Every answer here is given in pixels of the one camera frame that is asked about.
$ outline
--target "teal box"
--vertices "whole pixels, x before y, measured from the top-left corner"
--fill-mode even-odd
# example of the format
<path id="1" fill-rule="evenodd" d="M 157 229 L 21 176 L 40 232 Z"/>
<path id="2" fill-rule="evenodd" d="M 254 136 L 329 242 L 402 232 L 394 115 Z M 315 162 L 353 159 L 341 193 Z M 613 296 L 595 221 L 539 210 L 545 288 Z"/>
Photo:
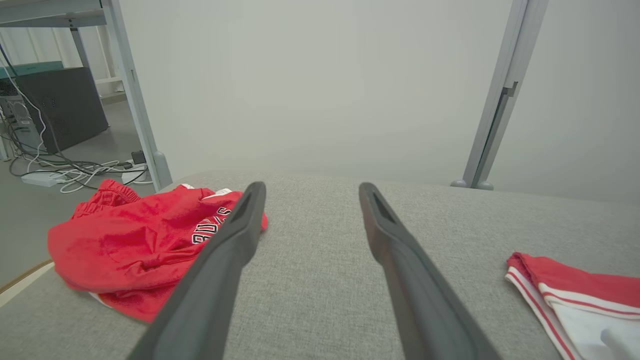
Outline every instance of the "teal box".
<path id="1" fill-rule="evenodd" d="M 45 72 L 52 70 L 62 70 L 65 67 L 62 65 L 62 61 L 47 61 L 44 63 L 30 63 L 30 64 L 21 64 L 14 65 L 13 68 L 18 73 L 19 76 L 35 74 L 37 72 Z M 0 67 L 0 79 L 8 78 L 6 71 L 2 67 Z"/>

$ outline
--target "clothing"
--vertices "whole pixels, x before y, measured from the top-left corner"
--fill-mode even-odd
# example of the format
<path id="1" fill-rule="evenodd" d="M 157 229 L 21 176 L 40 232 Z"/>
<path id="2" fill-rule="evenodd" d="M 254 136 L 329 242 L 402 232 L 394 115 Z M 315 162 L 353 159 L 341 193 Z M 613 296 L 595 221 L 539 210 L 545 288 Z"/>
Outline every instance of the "clothing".
<path id="1" fill-rule="evenodd" d="M 49 254 L 70 288 L 151 322 L 241 196 L 181 185 L 141 198 L 108 179 L 49 230 Z"/>
<path id="2" fill-rule="evenodd" d="M 520 291 L 565 360 L 640 358 L 640 279 L 590 274 L 514 252 L 506 279 Z"/>

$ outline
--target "white wall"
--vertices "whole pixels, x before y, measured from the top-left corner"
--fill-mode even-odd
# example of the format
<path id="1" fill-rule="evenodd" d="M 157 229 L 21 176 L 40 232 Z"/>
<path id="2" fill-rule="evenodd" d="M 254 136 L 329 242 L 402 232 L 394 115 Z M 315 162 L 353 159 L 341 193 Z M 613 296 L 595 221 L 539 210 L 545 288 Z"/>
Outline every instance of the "white wall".
<path id="1" fill-rule="evenodd" d="M 639 138 L 640 1 L 551 0 L 489 182 L 640 203 Z"/>
<path id="2" fill-rule="evenodd" d="M 449 184 L 462 177 L 511 0 L 122 6 L 174 179 L 261 168 Z"/>
<path id="3" fill-rule="evenodd" d="M 89 68 L 95 80 L 115 77 L 105 26 L 80 28 Z M 62 61 L 64 67 L 81 67 L 74 39 L 67 28 L 0 28 L 0 43 L 13 65 Z M 100 94 L 116 91 L 118 83 L 99 84 Z"/>

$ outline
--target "black cable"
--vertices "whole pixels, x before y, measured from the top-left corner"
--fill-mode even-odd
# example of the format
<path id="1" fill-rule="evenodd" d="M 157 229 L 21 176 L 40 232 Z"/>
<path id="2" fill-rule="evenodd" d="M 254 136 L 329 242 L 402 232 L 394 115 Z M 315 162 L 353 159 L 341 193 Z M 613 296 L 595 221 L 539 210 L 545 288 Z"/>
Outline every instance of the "black cable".
<path id="1" fill-rule="evenodd" d="M 0 44 L 0 51 L 2 51 L 2 56 L 4 56 L 4 60 L 6 61 L 6 64 L 9 65 L 9 68 L 13 72 L 13 75 L 15 75 L 15 77 L 17 78 L 18 77 L 18 73 L 13 68 L 13 65 L 11 65 L 11 62 L 9 61 L 9 57 L 7 57 L 6 53 L 4 52 L 2 44 Z"/>
<path id="2" fill-rule="evenodd" d="M 91 172 L 88 172 L 85 168 L 77 166 L 75 164 L 74 161 L 69 160 L 60 150 L 60 145 L 58 144 L 58 139 L 56 138 L 56 134 L 53 131 L 53 126 L 51 125 L 51 122 L 49 121 L 49 117 L 47 116 L 46 112 L 38 109 L 35 107 L 35 105 L 33 105 L 35 102 L 32 101 L 32 99 L 34 99 L 34 97 L 31 95 L 31 93 L 29 92 L 29 90 L 25 87 L 21 87 L 20 89 L 18 89 L 18 80 L 20 79 L 20 76 L 18 75 L 18 73 L 15 71 L 15 69 L 13 68 L 13 65 L 11 64 L 11 62 L 9 61 L 9 57 L 7 57 L 6 53 L 4 52 L 4 49 L 2 48 L 2 44 L 0 44 L 0 50 L 2 50 L 2 54 L 4 56 L 4 59 L 6 60 L 7 65 L 9 65 L 9 68 L 11 68 L 11 70 L 13 71 L 13 74 L 15 75 L 15 85 L 16 86 L 16 90 L 21 90 L 23 96 L 26 98 L 26 103 L 28 103 L 29 105 L 31 105 L 33 108 L 35 108 L 36 110 L 38 110 L 38 113 L 40 114 L 40 120 L 43 122 L 43 125 L 45 125 L 48 129 L 49 132 L 51 133 L 51 138 L 53 139 L 53 144 L 55 146 L 55 150 L 57 150 L 57 153 L 60 154 L 60 157 L 63 158 L 70 166 L 73 166 L 74 168 L 76 168 L 78 171 L 80 172 L 84 172 L 85 174 L 90 175 Z"/>
<path id="3" fill-rule="evenodd" d="M 88 164 L 84 164 L 84 162 L 85 162 L 85 161 L 77 161 L 77 163 L 80 163 L 81 165 L 93 165 L 93 164 L 96 164 L 96 163 L 88 163 Z M 42 165 L 42 164 L 40 164 L 40 163 L 36 163 L 36 164 L 38 164 L 40 167 L 47 167 L 47 166 L 48 166 L 48 165 L 46 165 L 46 164 L 45 164 L 45 165 Z M 65 163 L 64 161 L 53 161 L 53 162 L 52 162 L 52 164 L 53 164 L 53 165 L 61 165 L 61 164 L 66 164 L 66 163 Z M 111 166 L 106 166 L 106 165 L 102 165 L 102 164 L 96 164 L 97 166 L 93 166 L 93 167 L 91 168 L 92 172 L 91 172 L 90 174 L 93 174 L 93 172 L 95 171 L 95 169 L 96 169 L 96 168 L 101 168 L 101 167 L 112 167 L 112 168 L 113 168 L 113 167 L 122 166 L 125 170 L 118 170 L 118 171 L 116 171 L 116 173 L 118 173 L 118 174 L 123 174 L 123 173 L 126 173 L 126 172 L 138 172 L 138 171 L 140 171 L 139 169 L 135 169 L 135 168 L 134 168 L 134 169 L 131 169 L 131 170 L 128 170 L 128 169 L 127 169 L 125 166 L 123 166 L 122 164 L 124 164 L 124 163 L 118 163 L 118 164 L 116 164 L 116 165 L 111 165 Z M 75 168 L 74 168 L 74 167 L 63 167 L 63 168 L 57 168 L 57 171 L 66 171 L 66 170 L 72 170 L 72 169 L 75 169 Z M 110 171 L 110 170 L 108 170 L 108 169 L 103 169 L 103 170 L 101 170 L 98 174 L 95 174 L 94 176 L 100 176 L 100 175 L 103 175 L 103 174 L 105 174 L 105 173 L 107 173 L 107 172 L 113 172 L 113 171 Z"/>
<path id="4" fill-rule="evenodd" d="M 57 150 L 57 154 L 56 154 L 56 153 L 51 153 L 51 152 L 49 152 L 49 151 L 45 151 L 45 156 L 57 156 L 57 157 L 59 157 L 59 158 L 61 158 L 61 159 L 65 160 L 65 162 L 64 162 L 64 163 L 66 163 L 66 164 L 70 165 L 70 167 L 71 167 L 71 168 L 74 168 L 74 169 L 76 169 L 76 170 L 78 170 L 78 171 L 80 171 L 80 172 L 83 172 L 83 173 L 87 174 L 87 175 L 92 175 L 96 168 L 98 168 L 98 167 L 102 167 L 102 164 L 94 163 L 94 162 L 92 162 L 92 161 L 73 161 L 73 160 L 69 160 L 69 159 L 68 159 L 68 158 L 67 158 L 67 157 L 62 153 L 62 150 L 60 150 L 60 145 L 58 144 L 58 139 L 56 138 L 56 135 L 54 134 L 53 127 L 52 127 L 52 125 L 51 125 L 51 122 L 49 121 L 49 118 L 48 118 L 47 114 L 46 114 L 44 111 L 42 111 L 42 110 L 40 110 L 40 109 L 36 108 L 36 107 L 33 105 L 33 104 L 35 103 L 34 101 L 32 101 L 33 96 L 31 96 L 31 94 L 29 93 L 29 91 L 28 91 L 26 88 L 24 88 L 24 87 L 21 87 L 21 89 L 18 89 L 18 88 L 17 88 L 17 87 L 18 87 L 17 82 L 18 82 L 18 79 L 20 78 L 20 76 L 19 76 L 19 75 L 18 75 L 18 73 L 15 71 L 15 69 L 13 68 L 13 65 L 12 65 L 12 64 L 11 64 L 11 62 L 9 61 L 9 57 L 7 57 L 6 53 L 4 52 L 4 49 L 3 49 L 3 47 L 2 47 L 2 44 L 0 44 L 0 51 L 2 51 L 3 57 L 4 57 L 4 59 L 6 60 L 7 65 L 9 65 L 9 68 L 11 68 L 11 71 L 12 71 L 12 72 L 13 72 L 13 74 L 15 75 L 16 83 L 15 83 L 15 84 L 13 84 L 13 83 L 12 83 L 12 84 L 16 86 L 16 90 L 22 90 L 22 94 L 23 94 L 23 96 L 24 96 L 24 97 L 26 98 L 26 100 L 27 100 L 26 102 L 27 102 L 27 103 L 29 103 L 29 105 L 31 105 L 33 108 L 35 108 L 36 110 L 38 110 L 38 112 L 39 112 L 39 114 L 40 114 L 40 120 L 42 120 L 42 122 L 46 122 L 46 126 L 47 126 L 47 128 L 49 129 L 49 131 L 51 132 L 51 138 L 53 139 L 53 143 L 54 143 L 54 145 L 55 145 L 55 147 L 56 147 L 56 148 L 55 148 L 55 150 Z M 22 152 L 22 154 L 20 154 L 19 158 L 22 158 L 24 155 L 29 155 L 29 156 L 34 156 L 34 157 L 35 157 L 35 156 L 38 156 L 38 157 L 39 157 L 39 156 L 42 156 L 41 154 L 36 154 L 36 155 L 34 155 L 34 154 L 29 153 L 28 151 L 25 151 L 25 150 L 24 150 L 24 148 L 22 147 L 23 145 L 24 145 L 24 146 L 26 146 L 26 147 L 30 147 L 30 148 L 32 148 L 32 149 L 35 149 L 35 150 L 37 150 L 38 152 L 40 152 L 40 150 L 38 150 L 38 148 L 34 148 L 34 147 L 32 147 L 32 146 L 29 146 L 29 145 L 26 145 L 26 144 L 23 144 L 23 143 L 19 142 L 19 141 L 18 141 L 18 139 L 17 139 L 17 136 L 15 136 L 15 129 L 13 128 L 13 126 L 11 126 L 11 124 L 8 124 L 8 127 L 12 130 L 12 133 L 10 134 L 10 136 L 12 137 L 12 139 L 10 139 L 10 140 L 12 140 L 12 141 L 14 142 L 14 145 L 16 145 L 16 147 L 18 148 L 18 150 L 20 150 L 20 151 Z M 9 172 L 10 172 L 12 175 L 15 175 L 15 176 L 17 176 L 17 175 L 13 173 L 13 171 L 12 171 L 12 167 L 13 167 L 13 164 L 15 163 L 15 161 L 16 161 L 17 159 L 18 159 L 18 158 L 13 159 L 13 161 L 12 161 L 12 162 L 11 162 L 11 164 L 9 165 Z M 57 165 L 56 163 L 63 163 L 62 161 L 48 161 L 48 160 L 45 160 L 45 161 L 47 161 L 47 162 L 49 162 L 49 163 L 52 163 L 52 164 L 55 164 L 55 165 Z M 82 165 L 85 165 L 85 166 L 86 166 L 86 165 L 91 165 L 91 166 L 93 167 L 93 171 L 91 171 L 90 169 L 87 169 L 87 168 L 82 167 Z M 61 169 L 59 169 L 59 170 L 64 171 L 64 170 L 67 170 L 67 168 L 61 168 Z M 139 170 L 121 171 L 121 172 L 119 172 L 119 173 L 122 173 L 122 172 L 134 172 L 134 171 L 139 171 Z M 21 176 L 26 175 L 26 174 L 31 174 L 31 173 L 33 173 L 33 172 L 28 172 L 28 173 L 22 174 Z M 135 180 L 137 180 L 137 178 L 139 178 L 140 176 L 142 176 L 142 174 L 144 174 L 144 173 L 145 173 L 145 172 L 141 172 L 141 173 L 140 173 L 140 175 L 136 176 L 133 180 L 129 181 L 129 182 L 128 182 L 128 183 L 126 183 L 125 185 L 127 185 L 127 184 L 131 184 L 132 182 L 134 182 Z M 77 181 L 77 180 L 75 180 L 75 179 L 74 179 L 74 181 L 75 181 L 75 182 L 77 182 L 77 183 L 79 183 L 79 184 L 81 184 L 81 185 L 83 185 L 83 186 L 85 186 L 85 187 L 87 187 L 87 188 L 91 188 L 91 189 L 96 190 L 96 188 L 91 187 L 91 186 L 86 186 L 86 185 L 84 185 L 83 183 L 81 183 L 81 182 L 79 182 L 79 181 Z"/>
<path id="5" fill-rule="evenodd" d="M 29 171 L 29 172 L 25 172 L 24 174 L 15 174 L 13 173 L 13 164 L 15 163 L 16 160 L 18 160 L 19 158 L 15 158 L 11 161 L 11 163 L 9 164 L 9 173 L 11 173 L 11 175 L 13 176 L 17 176 L 17 177 L 22 177 L 25 176 L 27 174 L 35 174 L 35 173 L 43 173 L 43 172 L 50 172 L 50 173 L 54 173 L 54 174 L 61 174 L 64 176 L 67 176 L 70 180 L 73 180 L 73 182 L 78 183 L 80 185 L 82 185 L 85 188 L 89 188 L 89 189 L 93 189 L 93 190 L 98 190 L 98 188 L 94 188 L 93 186 L 89 186 L 83 182 L 81 182 L 80 180 L 76 180 L 71 178 L 71 176 L 69 176 L 69 174 L 65 174 L 63 172 L 60 171 L 56 171 L 56 170 L 38 170 L 38 171 Z M 124 183 L 123 185 L 128 185 L 133 183 L 135 180 L 138 180 L 138 178 L 140 178 L 145 172 L 147 172 L 148 168 L 145 168 L 144 171 L 140 172 L 140 174 L 138 174 L 138 176 L 134 177 L 132 180 Z"/>

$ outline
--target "metal frame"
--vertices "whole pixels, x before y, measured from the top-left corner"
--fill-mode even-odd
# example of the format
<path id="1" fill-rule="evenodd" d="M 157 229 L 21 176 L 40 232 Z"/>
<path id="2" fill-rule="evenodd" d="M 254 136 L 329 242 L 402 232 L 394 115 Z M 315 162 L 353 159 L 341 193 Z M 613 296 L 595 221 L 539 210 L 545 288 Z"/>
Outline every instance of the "metal frame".
<path id="1" fill-rule="evenodd" d="M 514 1 L 463 178 L 451 186 L 493 190 L 487 177 L 520 93 L 548 0 Z"/>
<path id="2" fill-rule="evenodd" d="M 86 53 L 77 28 L 106 25 L 122 74 L 133 122 L 156 191 L 171 184 L 171 174 L 162 152 L 156 147 L 147 110 L 138 84 L 131 48 L 119 0 L 5 0 L 0 2 L 0 27 L 69 28 L 83 66 Z"/>
<path id="3" fill-rule="evenodd" d="M 492 190 L 493 185 L 487 181 L 495 155 L 498 153 L 502 137 L 509 124 L 511 113 L 515 106 L 518 94 L 522 88 L 524 76 L 529 67 L 531 54 L 538 39 L 538 33 L 542 27 L 542 20 L 547 10 L 548 0 L 529 0 L 525 12 L 522 27 L 518 36 L 511 66 L 505 80 L 505 86 L 511 85 L 512 91 L 507 91 L 502 95 L 502 100 L 496 109 L 496 116 L 493 120 L 492 131 L 481 156 L 478 170 L 472 183 L 473 188 Z"/>
<path id="4" fill-rule="evenodd" d="M 493 78 L 489 85 L 489 92 L 484 102 L 484 109 L 480 116 L 480 124 L 476 132 L 476 138 L 474 139 L 473 146 L 471 146 L 467 167 L 465 168 L 462 179 L 453 181 L 451 186 L 460 188 L 471 187 L 478 165 L 480 164 L 484 146 L 489 137 L 495 110 L 502 95 L 502 89 L 504 88 L 504 82 L 507 78 L 513 52 L 516 48 L 516 41 L 518 40 L 518 34 L 526 7 L 527 0 L 513 0 L 513 4 L 511 4 L 511 11 L 509 12 L 509 19 L 507 20 L 507 26 L 504 30 L 502 45 L 498 52 L 498 60 L 496 61 Z"/>
<path id="5" fill-rule="evenodd" d="M 122 18 L 120 1 L 103 0 L 102 7 L 104 9 L 104 17 L 107 21 L 107 32 L 119 52 L 116 58 L 122 70 L 120 77 L 122 78 L 125 93 L 129 98 L 129 107 L 131 109 L 131 115 L 133 116 L 133 122 L 136 125 L 136 130 L 138 131 L 142 151 L 145 153 L 145 159 L 149 167 L 151 179 L 154 182 L 154 187 L 156 191 L 160 191 L 173 181 L 166 158 L 162 152 L 157 150 L 156 141 L 151 131 L 151 125 L 147 117 L 147 109 L 142 98 L 142 90 L 140 89 L 136 68 L 133 63 L 133 55 L 129 47 L 129 39 L 127 38 L 124 19 Z"/>

